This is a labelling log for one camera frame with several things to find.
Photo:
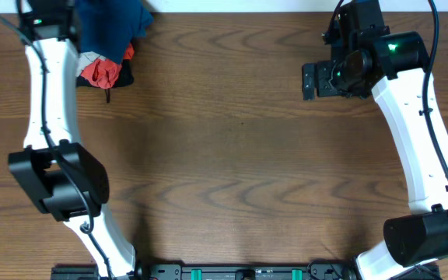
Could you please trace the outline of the teal blue t-shirt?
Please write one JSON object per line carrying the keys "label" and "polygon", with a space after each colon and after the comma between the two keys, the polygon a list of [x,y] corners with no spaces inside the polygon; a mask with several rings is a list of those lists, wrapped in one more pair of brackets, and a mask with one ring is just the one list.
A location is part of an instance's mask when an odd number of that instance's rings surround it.
{"label": "teal blue t-shirt", "polygon": [[82,27],[80,50],[120,64],[135,37],[144,37],[153,16],[139,0],[76,0]]}

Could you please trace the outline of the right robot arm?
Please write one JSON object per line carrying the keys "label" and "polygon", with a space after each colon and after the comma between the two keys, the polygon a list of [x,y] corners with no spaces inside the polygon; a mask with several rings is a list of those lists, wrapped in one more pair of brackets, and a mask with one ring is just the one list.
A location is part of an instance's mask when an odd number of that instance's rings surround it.
{"label": "right robot arm", "polygon": [[377,0],[339,2],[327,61],[302,67],[305,100],[373,98],[389,125],[410,214],[388,219],[383,240],[348,263],[310,268],[312,279],[437,279],[448,257],[448,134],[436,101],[436,49],[416,32],[391,33]]}

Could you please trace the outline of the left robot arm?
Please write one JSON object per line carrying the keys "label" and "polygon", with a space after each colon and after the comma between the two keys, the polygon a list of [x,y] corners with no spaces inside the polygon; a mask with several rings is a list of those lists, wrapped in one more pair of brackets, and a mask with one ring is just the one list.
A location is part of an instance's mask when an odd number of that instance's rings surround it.
{"label": "left robot arm", "polygon": [[133,279],[136,251],[108,205],[104,166],[83,146],[76,113],[78,19],[72,1],[16,3],[30,67],[30,119],[23,150],[9,154],[11,174],[43,214],[73,231],[96,262],[90,273],[67,268],[64,279]]}

